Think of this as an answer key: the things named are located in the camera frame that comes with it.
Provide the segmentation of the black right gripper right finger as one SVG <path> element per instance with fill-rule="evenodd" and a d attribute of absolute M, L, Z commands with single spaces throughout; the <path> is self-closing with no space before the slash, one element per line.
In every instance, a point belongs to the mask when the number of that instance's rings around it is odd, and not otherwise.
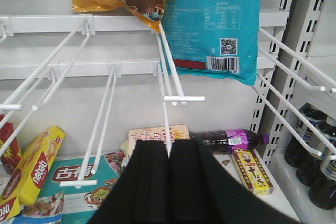
<path fill-rule="evenodd" d="M 195 140 L 176 140 L 169 157 L 171 223 L 297 223 L 248 191 Z"/>

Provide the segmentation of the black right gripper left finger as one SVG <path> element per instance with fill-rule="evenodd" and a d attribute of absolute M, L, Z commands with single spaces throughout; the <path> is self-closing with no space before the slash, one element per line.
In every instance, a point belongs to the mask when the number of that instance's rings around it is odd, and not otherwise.
<path fill-rule="evenodd" d="M 168 155 L 160 141 L 136 142 L 128 165 L 89 223 L 167 223 Z"/>

